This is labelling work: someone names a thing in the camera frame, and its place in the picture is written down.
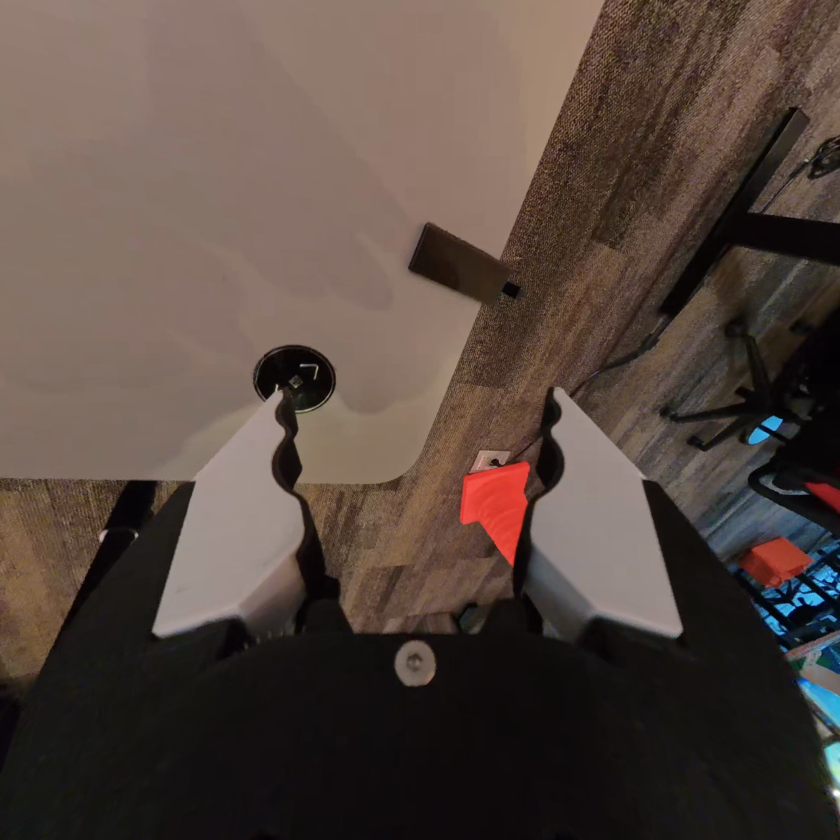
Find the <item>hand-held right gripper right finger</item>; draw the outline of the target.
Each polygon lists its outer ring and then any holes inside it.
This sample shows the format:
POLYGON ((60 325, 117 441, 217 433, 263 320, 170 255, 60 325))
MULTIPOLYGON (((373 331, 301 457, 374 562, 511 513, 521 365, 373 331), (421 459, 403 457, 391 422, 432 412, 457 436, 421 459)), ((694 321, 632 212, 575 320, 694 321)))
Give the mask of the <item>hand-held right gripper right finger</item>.
POLYGON ((683 632, 645 478, 560 387, 549 389, 536 471, 513 564, 544 632, 579 642, 607 621, 654 637, 683 632))

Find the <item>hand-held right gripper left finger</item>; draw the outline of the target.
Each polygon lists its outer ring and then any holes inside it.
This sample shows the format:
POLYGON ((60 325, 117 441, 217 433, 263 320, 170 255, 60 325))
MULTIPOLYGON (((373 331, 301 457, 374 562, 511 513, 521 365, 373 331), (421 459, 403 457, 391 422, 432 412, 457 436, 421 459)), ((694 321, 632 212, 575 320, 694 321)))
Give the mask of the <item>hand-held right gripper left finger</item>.
POLYGON ((196 475, 152 626, 158 638, 227 620, 249 635, 289 632, 308 589, 312 525, 296 492, 298 420, 276 392, 196 475))

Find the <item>black desk leg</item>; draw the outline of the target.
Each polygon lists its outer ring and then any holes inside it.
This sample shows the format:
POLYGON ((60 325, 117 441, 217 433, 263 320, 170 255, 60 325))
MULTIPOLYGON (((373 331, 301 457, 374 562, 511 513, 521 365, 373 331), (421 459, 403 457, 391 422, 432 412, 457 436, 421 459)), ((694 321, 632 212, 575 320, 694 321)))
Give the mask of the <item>black desk leg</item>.
POLYGON ((159 483, 155 480, 131 480, 125 484, 113 505, 105 526, 98 535, 98 548, 88 572, 61 627, 64 631, 89 596, 99 587, 114 564, 139 537, 153 516, 159 483))

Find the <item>orange ridged plastic part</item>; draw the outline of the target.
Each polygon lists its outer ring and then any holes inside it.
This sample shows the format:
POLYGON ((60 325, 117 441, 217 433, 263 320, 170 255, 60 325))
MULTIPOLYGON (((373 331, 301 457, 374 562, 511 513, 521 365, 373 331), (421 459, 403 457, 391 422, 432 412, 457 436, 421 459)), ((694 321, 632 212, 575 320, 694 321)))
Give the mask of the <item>orange ridged plastic part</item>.
POLYGON ((513 566, 528 507, 528 462, 504 465, 464 477, 459 521, 478 523, 501 556, 513 566))

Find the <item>orange box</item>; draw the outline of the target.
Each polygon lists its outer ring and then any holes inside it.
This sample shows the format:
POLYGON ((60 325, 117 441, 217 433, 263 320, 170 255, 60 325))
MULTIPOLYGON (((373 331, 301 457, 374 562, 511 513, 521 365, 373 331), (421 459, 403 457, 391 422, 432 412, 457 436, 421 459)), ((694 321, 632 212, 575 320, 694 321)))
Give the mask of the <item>orange box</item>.
POLYGON ((785 538, 750 548, 739 568, 764 588, 775 589, 805 572, 814 559, 785 538))

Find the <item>black office chair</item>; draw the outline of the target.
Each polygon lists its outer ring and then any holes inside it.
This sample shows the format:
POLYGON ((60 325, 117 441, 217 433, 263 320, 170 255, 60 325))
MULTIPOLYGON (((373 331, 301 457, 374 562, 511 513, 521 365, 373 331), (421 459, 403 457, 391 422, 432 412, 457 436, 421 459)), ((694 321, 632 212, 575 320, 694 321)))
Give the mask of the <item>black office chair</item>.
POLYGON ((660 416, 674 424, 729 419, 708 441, 691 436, 687 444, 708 452, 730 438, 747 445, 763 431, 779 446, 748 477, 753 492, 778 507, 839 535, 839 314, 804 335, 803 342, 770 378, 756 339, 742 318, 724 329, 739 340, 748 357, 751 385, 736 390, 739 402, 698 413, 660 416))

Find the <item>black desk frame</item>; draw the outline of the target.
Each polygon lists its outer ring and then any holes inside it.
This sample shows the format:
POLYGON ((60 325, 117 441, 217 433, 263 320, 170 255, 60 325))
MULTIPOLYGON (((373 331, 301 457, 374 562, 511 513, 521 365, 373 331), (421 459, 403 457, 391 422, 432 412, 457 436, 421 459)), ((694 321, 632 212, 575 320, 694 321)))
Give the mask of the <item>black desk frame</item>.
POLYGON ((800 108, 789 108, 710 232, 703 238, 658 307, 673 321, 731 247, 839 266, 839 224, 754 213, 752 206, 809 126, 800 108))

